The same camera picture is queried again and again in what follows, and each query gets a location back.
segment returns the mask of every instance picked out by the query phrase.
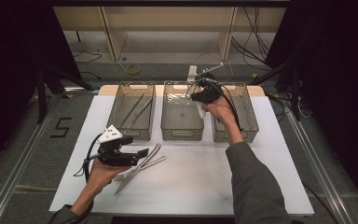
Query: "transparent storage bin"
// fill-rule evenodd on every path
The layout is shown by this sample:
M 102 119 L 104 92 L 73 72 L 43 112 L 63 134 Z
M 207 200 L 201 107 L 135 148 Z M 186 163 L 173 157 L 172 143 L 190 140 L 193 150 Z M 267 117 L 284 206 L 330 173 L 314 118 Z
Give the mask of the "transparent storage bin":
M 200 141 L 204 129 L 196 104 L 186 97 L 190 82 L 164 83 L 161 131 L 164 141 Z
M 255 136 L 258 133 L 258 125 L 246 85 L 243 83 L 225 83 L 224 86 L 228 89 L 229 94 L 232 97 L 232 101 L 237 109 L 240 126 L 243 129 L 241 131 L 243 140 L 251 143 L 254 141 Z M 229 99 L 227 90 L 225 88 L 222 89 Z M 212 119 L 212 127 L 213 140 L 215 142 L 227 142 L 225 127 L 219 123 L 217 119 Z
M 150 141 L 155 102 L 154 83 L 122 82 L 106 126 L 113 125 L 134 140 Z

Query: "gray sleeve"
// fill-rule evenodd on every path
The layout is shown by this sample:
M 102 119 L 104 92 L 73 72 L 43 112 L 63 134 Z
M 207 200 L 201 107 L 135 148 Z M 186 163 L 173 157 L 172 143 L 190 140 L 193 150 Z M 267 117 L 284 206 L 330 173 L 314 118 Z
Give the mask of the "gray sleeve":
M 275 177 L 245 142 L 226 150 L 236 223 L 291 223 Z
M 77 216 L 71 211 L 71 205 L 64 205 L 62 209 L 56 212 L 53 217 L 50 219 L 48 224 L 66 224 L 66 223 L 77 223 L 77 224 L 86 224 L 89 221 L 89 214 L 92 209 L 92 204 L 88 210 L 81 215 Z

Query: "floor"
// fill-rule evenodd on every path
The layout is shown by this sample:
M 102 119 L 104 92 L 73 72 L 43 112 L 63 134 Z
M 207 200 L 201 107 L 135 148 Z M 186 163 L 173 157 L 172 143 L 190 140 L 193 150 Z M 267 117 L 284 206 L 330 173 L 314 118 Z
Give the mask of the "floor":
M 252 81 L 254 76 L 263 76 L 267 72 L 255 67 L 268 69 L 259 61 L 251 59 L 245 61 L 242 54 L 234 48 L 230 48 L 228 60 L 221 62 L 218 58 L 219 52 L 214 33 L 131 33 L 126 40 L 120 59 L 115 62 L 110 58 L 103 33 L 80 32 L 81 42 L 78 42 L 76 32 L 65 32 L 65 35 L 78 62 L 83 80 L 96 87 L 117 84 L 120 80 L 186 79 L 188 68 L 192 64 L 202 69 L 223 63 L 225 66 L 219 71 L 216 70 L 217 77 L 245 83 Z M 234 35 L 240 43 L 244 43 L 247 36 L 248 34 Z M 265 44 L 270 46 L 274 34 L 262 36 Z M 262 57 L 254 38 L 250 40 L 247 48 Z M 130 64 L 142 66 L 139 75 L 130 77 L 124 73 L 123 69 Z M 275 93 L 276 80 L 277 78 L 274 77 L 261 85 L 265 93 Z M 64 80 L 62 83 L 68 90 L 77 88 L 69 81 Z M 96 93 L 71 91 L 64 97 L 48 94 L 48 104 L 52 109 L 44 127 L 36 124 L 37 98 L 30 100 L 16 132 L 7 141 L 7 148 L 0 153 L 0 193 L 11 178 L 13 167 L 17 167 L 18 162 L 26 160 L 23 169 L 18 174 L 16 188 L 3 203 L 4 209 L 0 214 L 0 223 L 48 223 L 51 217 L 48 206 L 54 198 L 62 172 L 71 156 L 71 150 L 83 125 L 83 120 L 87 116 L 92 97 Z M 287 97 L 287 95 L 283 92 L 280 93 L 280 97 Z M 335 223 L 332 216 L 318 201 L 320 198 L 335 215 L 344 211 L 344 214 L 341 214 L 344 218 L 339 218 L 339 220 L 346 221 L 340 223 L 358 223 L 358 191 L 339 160 L 331 153 L 317 119 L 313 116 L 306 118 L 310 111 L 304 108 L 301 121 L 296 122 L 291 113 L 283 110 L 279 103 L 271 100 L 271 104 L 298 174 L 302 181 L 315 192 L 312 194 L 311 190 L 307 189 L 315 215 L 296 217 L 296 219 L 309 224 Z M 303 99 L 302 106 L 306 105 L 306 99 Z M 63 138 L 51 137 L 63 134 L 62 130 L 55 129 L 58 122 L 63 127 L 70 127 Z M 302 134 L 307 135 L 308 143 L 298 138 L 296 128 L 299 126 L 304 129 Z M 40 131 L 41 134 L 38 139 L 34 139 L 34 146 L 31 146 L 35 130 Z M 322 171 L 331 182 L 327 186 L 329 188 L 321 181 L 318 172 L 315 172 L 318 169 L 320 171 L 321 167 L 318 164 L 315 166 L 315 161 L 310 158 L 307 148 L 316 153 L 322 165 Z M 30 151 L 29 158 L 24 159 L 22 154 L 24 151 Z M 341 209 L 332 206 L 337 204 L 337 200 Z M 92 216 L 89 223 L 110 223 L 110 219 L 111 217 Z

